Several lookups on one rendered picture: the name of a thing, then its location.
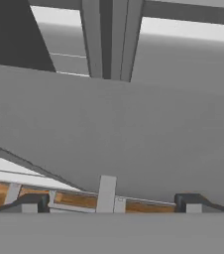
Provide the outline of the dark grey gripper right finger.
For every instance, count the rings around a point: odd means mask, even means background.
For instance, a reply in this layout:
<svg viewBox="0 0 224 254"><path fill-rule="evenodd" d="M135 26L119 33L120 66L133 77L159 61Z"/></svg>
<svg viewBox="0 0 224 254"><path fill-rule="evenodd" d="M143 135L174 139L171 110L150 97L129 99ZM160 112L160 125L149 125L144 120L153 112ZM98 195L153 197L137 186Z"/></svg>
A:
<svg viewBox="0 0 224 254"><path fill-rule="evenodd" d="M200 193L177 193L174 196L174 203L176 204L175 212L186 212L188 204L202 204L207 209L213 208L224 212L223 205L211 202Z"/></svg>

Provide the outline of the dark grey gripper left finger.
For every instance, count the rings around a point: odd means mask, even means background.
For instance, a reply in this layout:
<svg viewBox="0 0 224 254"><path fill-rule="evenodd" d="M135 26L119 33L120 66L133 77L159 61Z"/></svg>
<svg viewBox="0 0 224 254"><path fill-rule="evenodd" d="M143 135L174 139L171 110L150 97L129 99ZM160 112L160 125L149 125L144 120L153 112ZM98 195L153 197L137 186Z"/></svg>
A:
<svg viewBox="0 0 224 254"><path fill-rule="evenodd" d="M49 212L50 196L47 193L26 193L15 201L0 206L0 212L42 213Z"/></svg>

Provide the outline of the large grey fridge door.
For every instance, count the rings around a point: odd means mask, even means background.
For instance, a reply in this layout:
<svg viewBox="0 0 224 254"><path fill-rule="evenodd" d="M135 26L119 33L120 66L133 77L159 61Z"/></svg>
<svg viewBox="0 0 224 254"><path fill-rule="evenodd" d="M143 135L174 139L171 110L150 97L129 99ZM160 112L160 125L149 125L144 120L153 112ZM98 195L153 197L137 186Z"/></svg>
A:
<svg viewBox="0 0 224 254"><path fill-rule="evenodd" d="M0 65L0 181L224 205L224 41L144 35L132 81Z"/></svg>

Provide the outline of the dark grey cabinet panel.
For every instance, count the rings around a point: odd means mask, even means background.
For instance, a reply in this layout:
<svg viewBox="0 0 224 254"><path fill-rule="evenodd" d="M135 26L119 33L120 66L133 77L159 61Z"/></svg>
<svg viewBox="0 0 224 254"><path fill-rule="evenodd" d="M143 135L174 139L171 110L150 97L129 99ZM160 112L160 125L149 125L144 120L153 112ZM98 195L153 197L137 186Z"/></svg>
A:
<svg viewBox="0 0 224 254"><path fill-rule="evenodd" d="M28 0L0 0L0 64L56 71Z"/></svg>

